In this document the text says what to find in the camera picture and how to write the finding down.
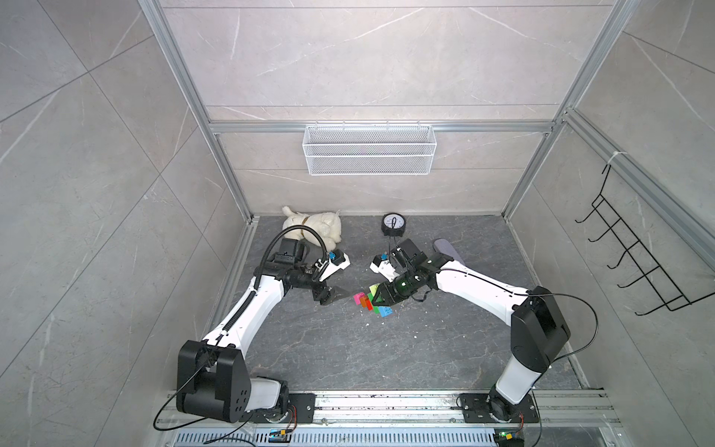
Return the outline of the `blue lego brick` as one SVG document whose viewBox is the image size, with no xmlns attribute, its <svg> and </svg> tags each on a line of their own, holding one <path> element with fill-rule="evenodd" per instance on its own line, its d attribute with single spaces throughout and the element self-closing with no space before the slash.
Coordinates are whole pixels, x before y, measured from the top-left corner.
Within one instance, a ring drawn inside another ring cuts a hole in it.
<svg viewBox="0 0 715 447">
<path fill-rule="evenodd" d="M 382 318 L 388 317 L 393 314 L 393 309 L 391 307 L 378 307 L 379 315 Z"/>
</svg>

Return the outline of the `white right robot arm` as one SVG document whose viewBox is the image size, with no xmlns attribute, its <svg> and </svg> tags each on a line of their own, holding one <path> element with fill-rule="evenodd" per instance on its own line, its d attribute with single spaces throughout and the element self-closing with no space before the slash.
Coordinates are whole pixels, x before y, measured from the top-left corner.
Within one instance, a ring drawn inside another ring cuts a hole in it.
<svg viewBox="0 0 715 447">
<path fill-rule="evenodd" d="M 551 365 L 577 352 L 562 351 L 571 330 L 557 303 L 558 294 L 542 286 L 529 290 L 506 284 L 467 267 L 452 253 L 428 255 L 412 240 L 374 257 L 370 270 L 385 278 L 372 292 L 375 307 L 394 307 L 415 298 L 420 290 L 439 291 L 462 298 L 506 324 L 510 358 L 486 398 L 497 422 L 514 420 Z"/>
</svg>

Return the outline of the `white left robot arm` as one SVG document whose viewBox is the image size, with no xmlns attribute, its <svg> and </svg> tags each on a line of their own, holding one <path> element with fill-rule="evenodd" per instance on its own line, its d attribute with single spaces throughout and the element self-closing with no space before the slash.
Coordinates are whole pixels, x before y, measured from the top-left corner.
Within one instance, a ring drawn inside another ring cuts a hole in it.
<svg viewBox="0 0 715 447">
<path fill-rule="evenodd" d="M 200 340 L 184 343 L 178 354 L 177 389 L 168 401 L 195 421 L 236 423 L 253 415 L 283 416 L 292 412 L 286 382 L 253 377 L 245 357 L 255 335 L 273 308 L 292 289 L 309 290 L 320 305 L 337 294 L 327 280 L 348 268 L 350 259 L 318 237 L 321 255 L 309 264 L 305 242 L 288 234 L 289 226 L 271 240 L 252 280 L 226 317 Z"/>
</svg>

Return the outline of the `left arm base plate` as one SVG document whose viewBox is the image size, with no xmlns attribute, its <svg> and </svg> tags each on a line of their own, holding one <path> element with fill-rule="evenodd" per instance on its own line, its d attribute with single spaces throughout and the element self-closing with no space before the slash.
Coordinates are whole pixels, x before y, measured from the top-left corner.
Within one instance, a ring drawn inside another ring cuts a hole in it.
<svg viewBox="0 0 715 447">
<path fill-rule="evenodd" d="M 278 426 L 311 424 L 317 409 L 316 400 L 315 393 L 290 393 L 287 396 L 279 397 L 275 407 L 244 413 L 239 421 Z"/>
</svg>

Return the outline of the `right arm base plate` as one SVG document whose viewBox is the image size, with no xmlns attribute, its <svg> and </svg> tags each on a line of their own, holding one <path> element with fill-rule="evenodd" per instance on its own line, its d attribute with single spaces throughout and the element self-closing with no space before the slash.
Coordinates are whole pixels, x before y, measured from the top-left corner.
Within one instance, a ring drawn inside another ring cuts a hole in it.
<svg viewBox="0 0 715 447">
<path fill-rule="evenodd" d="M 469 424 L 532 424 L 540 421 L 534 399 L 529 394 L 520 403 L 513 404 L 491 392 L 462 393 L 457 396 L 456 404 Z"/>
</svg>

